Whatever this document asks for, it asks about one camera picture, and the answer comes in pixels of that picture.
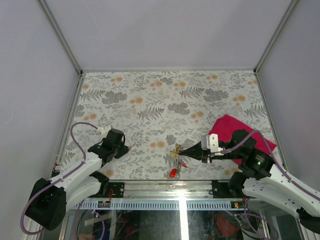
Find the key bunch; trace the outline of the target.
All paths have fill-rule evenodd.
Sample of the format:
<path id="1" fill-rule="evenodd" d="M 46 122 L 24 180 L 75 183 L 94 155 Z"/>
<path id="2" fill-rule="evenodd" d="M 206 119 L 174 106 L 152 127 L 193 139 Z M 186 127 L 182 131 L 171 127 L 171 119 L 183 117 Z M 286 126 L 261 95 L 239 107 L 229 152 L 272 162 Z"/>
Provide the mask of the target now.
<path id="1" fill-rule="evenodd" d="M 174 150 L 170 151 L 170 157 L 174 159 L 173 168 L 170 171 L 169 177 L 175 178 L 180 175 L 181 168 L 187 168 L 180 152 L 183 150 L 183 147 L 179 144 L 175 144 Z"/>

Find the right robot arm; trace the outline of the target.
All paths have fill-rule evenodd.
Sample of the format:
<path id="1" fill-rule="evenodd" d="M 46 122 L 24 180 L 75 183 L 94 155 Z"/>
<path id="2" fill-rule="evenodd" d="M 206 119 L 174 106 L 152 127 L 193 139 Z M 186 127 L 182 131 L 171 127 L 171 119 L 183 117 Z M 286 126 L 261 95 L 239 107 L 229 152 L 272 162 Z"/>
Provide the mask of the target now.
<path id="1" fill-rule="evenodd" d="M 202 136 L 200 142 L 179 154 L 202 163 L 213 160 L 240 159 L 239 172 L 228 182 L 228 192 L 233 197 L 247 196 L 262 200 L 282 209 L 306 229 L 320 232 L 320 193 L 308 186 L 275 159 L 272 150 L 263 152 L 256 147 L 254 134 L 245 129 L 235 130 L 229 142 L 219 140 L 217 134 Z"/>

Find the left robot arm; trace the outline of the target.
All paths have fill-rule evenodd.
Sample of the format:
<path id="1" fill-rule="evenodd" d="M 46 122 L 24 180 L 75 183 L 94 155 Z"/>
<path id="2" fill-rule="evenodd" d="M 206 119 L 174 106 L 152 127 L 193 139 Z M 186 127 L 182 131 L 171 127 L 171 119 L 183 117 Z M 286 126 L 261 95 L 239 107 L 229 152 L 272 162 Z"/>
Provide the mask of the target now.
<path id="1" fill-rule="evenodd" d="M 109 178 L 100 169 L 114 159 L 129 152 L 125 134 L 111 128 L 101 131 L 105 137 L 84 152 L 84 159 L 70 165 L 62 173 L 50 178 L 40 178 L 33 186 L 22 216 L 54 230 L 66 213 L 89 197 L 111 197 L 113 189 Z"/>

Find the pink cloth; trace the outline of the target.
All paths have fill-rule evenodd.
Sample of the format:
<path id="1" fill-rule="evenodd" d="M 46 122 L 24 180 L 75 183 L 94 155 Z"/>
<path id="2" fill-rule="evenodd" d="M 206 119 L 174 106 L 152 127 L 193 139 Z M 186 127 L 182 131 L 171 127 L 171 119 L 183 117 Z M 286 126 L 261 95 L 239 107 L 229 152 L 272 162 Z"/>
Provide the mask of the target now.
<path id="1" fill-rule="evenodd" d="M 246 125 L 242 121 L 228 114 L 225 114 L 223 117 L 216 120 L 208 134 L 217 134 L 219 141 L 228 143 L 232 137 L 233 132 L 236 130 L 246 130 L 247 132 L 251 133 L 254 129 Z M 262 137 L 258 133 L 254 133 L 252 137 L 257 141 L 255 145 L 257 149 L 266 154 L 270 154 L 270 151 L 268 150 Z"/>

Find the floral table mat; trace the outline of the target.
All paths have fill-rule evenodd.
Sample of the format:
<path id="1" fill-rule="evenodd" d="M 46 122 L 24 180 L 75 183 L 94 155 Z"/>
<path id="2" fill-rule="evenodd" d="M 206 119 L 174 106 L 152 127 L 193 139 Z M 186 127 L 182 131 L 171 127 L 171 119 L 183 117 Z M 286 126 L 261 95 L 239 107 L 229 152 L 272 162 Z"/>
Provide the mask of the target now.
<path id="1" fill-rule="evenodd" d="M 102 139 L 96 127 L 111 126 L 135 146 L 107 163 L 103 174 L 112 180 L 169 180 L 175 144 L 193 146 L 224 115 L 276 142 L 252 71 L 86 72 L 75 127 L 59 162 L 81 161 L 82 150 Z"/>

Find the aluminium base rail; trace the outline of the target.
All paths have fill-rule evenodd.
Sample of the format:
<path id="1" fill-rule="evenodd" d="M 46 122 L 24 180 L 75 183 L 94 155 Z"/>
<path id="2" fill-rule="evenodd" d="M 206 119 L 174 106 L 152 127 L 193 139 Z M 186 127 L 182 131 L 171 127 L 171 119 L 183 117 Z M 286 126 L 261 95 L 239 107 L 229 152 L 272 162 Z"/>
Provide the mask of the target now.
<path id="1" fill-rule="evenodd" d="M 227 180 L 127 180 L 122 197 L 84 200 L 82 210 L 242 210 L 244 197 L 220 192 Z"/>

